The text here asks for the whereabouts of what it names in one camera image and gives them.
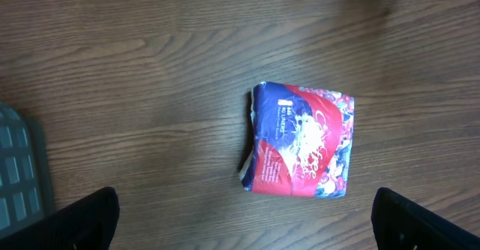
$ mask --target pink and blue package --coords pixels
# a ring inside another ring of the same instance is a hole
[[[240,171],[247,191],[343,197],[353,142],[352,97],[261,82],[252,90],[253,151]]]

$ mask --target black object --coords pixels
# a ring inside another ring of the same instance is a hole
[[[102,188],[0,240],[0,249],[106,250],[115,233],[119,213],[115,190]]]
[[[0,102],[0,239],[54,212],[41,127]]]
[[[376,193],[372,224],[379,250],[480,249],[480,238],[388,188]]]

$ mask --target wood grain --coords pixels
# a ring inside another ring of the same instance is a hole
[[[0,0],[0,99],[63,207],[113,186],[112,249],[373,249],[381,186],[480,235],[479,0]],[[246,94],[355,96],[340,200],[245,192]]]

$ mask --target brown wood floor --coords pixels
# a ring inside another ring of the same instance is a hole
[[[375,249],[380,186],[480,235],[479,0],[0,0],[0,99],[58,207],[119,195],[112,249]],[[247,93],[355,97],[345,198],[247,193]]]

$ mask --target grid pattern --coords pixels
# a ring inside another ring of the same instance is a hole
[[[30,140],[19,114],[0,103],[0,238],[44,216]]]

